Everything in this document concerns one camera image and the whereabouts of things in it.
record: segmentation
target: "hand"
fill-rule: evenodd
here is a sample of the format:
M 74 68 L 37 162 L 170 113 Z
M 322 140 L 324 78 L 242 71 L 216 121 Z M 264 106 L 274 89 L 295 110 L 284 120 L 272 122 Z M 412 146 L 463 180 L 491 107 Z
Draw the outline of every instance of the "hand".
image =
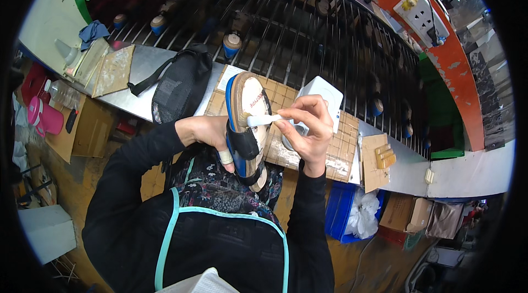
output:
M 184 146 L 198 142 L 211 145 L 218 151 L 225 151 L 228 149 L 225 137 L 227 122 L 227 116 L 189 117 L 176 121 L 174 128 Z M 233 173 L 233 162 L 224 164 L 224 168 L 226 171 Z
M 334 121 L 328 113 L 328 102 L 321 95 L 301 96 L 289 109 L 281 109 L 277 113 L 294 119 L 295 124 L 303 122 L 310 129 L 307 136 L 301 136 L 287 120 L 274 122 L 304 160 L 304 173 L 311 178 L 323 175 L 326 151 L 334 134 Z

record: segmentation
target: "blue plastic crate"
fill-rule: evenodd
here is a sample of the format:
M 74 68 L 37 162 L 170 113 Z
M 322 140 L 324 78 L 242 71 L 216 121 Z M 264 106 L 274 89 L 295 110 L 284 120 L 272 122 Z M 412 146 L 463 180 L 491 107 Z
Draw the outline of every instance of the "blue plastic crate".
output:
M 339 240 L 341 243 L 351 243 L 361 239 L 354 237 L 353 234 L 345 234 L 348 217 L 352 209 L 352 202 L 356 192 L 357 185 L 352 183 L 342 183 L 334 181 L 328 205 L 326 207 L 325 233 Z M 380 209 L 376 212 L 376 219 L 380 219 L 381 205 L 383 204 L 384 190 L 378 190 L 377 198 Z

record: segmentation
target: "black sleeve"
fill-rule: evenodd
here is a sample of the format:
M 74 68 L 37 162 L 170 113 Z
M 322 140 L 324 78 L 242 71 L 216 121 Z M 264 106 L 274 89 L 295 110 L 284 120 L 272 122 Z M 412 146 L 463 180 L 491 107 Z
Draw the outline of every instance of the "black sleeve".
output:
M 326 171 L 309 178 L 299 163 L 299 179 L 288 221 L 289 282 L 299 292 L 333 292 L 334 268 L 325 235 Z
M 142 204 L 141 177 L 160 162 L 185 149 L 174 122 L 133 138 L 110 157 L 90 201 L 83 239 L 94 235 L 110 241 Z

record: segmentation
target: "water bottle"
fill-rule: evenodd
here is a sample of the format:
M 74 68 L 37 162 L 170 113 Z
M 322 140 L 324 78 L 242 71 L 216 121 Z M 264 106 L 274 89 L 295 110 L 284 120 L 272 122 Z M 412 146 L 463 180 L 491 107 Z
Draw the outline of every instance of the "water bottle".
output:
M 69 109 L 79 109 L 81 94 L 61 80 L 56 80 L 54 82 L 51 82 L 51 80 L 46 81 L 44 90 L 49 92 L 53 101 L 60 103 Z

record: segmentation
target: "black mesh bag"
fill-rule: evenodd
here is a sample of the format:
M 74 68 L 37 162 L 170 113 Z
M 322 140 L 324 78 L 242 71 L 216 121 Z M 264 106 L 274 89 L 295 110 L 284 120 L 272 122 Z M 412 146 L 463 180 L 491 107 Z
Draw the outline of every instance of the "black mesh bag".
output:
M 212 66 L 207 46 L 191 45 L 163 63 L 150 77 L 137 85 L 129 83 L 128 87 L 138 96 L 154 85 L 167 67 L 152 98 L 152 119 L 157 124 L 168 123 L 191 117 L 196 112 L 207 88 Z

